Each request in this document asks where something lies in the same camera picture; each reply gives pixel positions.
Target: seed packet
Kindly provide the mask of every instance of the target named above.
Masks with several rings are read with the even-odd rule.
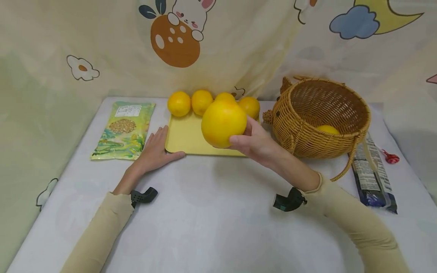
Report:
[[[115,102],[91,160],[137,159],[144,148],[154,109],[154,103]]]
[[[379,150],[369,133],[357,147],[352,168],[361,203],[398,214],[392,186],[382,164]]]

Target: wrist device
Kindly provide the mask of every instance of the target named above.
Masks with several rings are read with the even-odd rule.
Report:
[[[150,203],[155,199],[155,197],[158,195],[158,191],[154,188],[150,187],[147,189],[143,194],[133,190],[131,191],[131,203],[133,208],[136,207],[137,203]]]
[[[306,204],[306,202],[307,200],[303,197],[302,193],[293,187],[287,197],[276,194],[273,207],[281,211],[294,211],[302,204]]]

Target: yellow citrus fruit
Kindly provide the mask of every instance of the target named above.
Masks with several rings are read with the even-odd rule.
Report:
[[[215,100],[231,100],[231,101],[235,101],[235,98],[234,98],[234,96],[232,94],[223,92],[223,93],[218,94],[215,97]]]
[[[188,94],[183,91],[174,92],[168,98],[167,108],[173,116],[185,116],[186,114],[188,114],[188,112],[190,112],[191,109],[190,96],[188,96]]]
[[[260,102],[254,97],[244,97],[240,99],[238,105],[253,119],[260,115]]]
[[[326,133],[334,134],[334,135],[340,134],[340,132],[337,129],[335,129],[334,127],[332,127],[331,125],[322,125],[322,126],[317,127],[317,129],[321,130],[323,132],[326,132]]]
[[[191,107],[193,111],[199,116],[203,116],[208,106],[212,103],[213,99],[211,93],[206,90],[197,90],[191,97]]]
[[[242,135],[247,115],[235,101],[217,100],[203,114],[202,134],[206,142],[217,148],[227,148],[229,137]]]

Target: yellow crescent moon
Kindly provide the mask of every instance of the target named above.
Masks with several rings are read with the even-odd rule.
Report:
[[[375,20],[379,22],[379,28],[375,35],[400,29],[417,20],[423,14],[398,14],[392,10],[389,0],[355,0],[354,6],[358,5],[367,6],[371,12],[376,13]]]

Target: beige sleeve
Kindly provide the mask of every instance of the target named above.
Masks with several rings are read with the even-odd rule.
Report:
[[[366,273],[410,272],[392,232],[357,198],[322,175],[319,187],[303,195],[307,206],[334,220],[347,233]]]
[[[134,208],[130,195],[107,193],[94,218],[77,241],[61,273],[98,273]]]

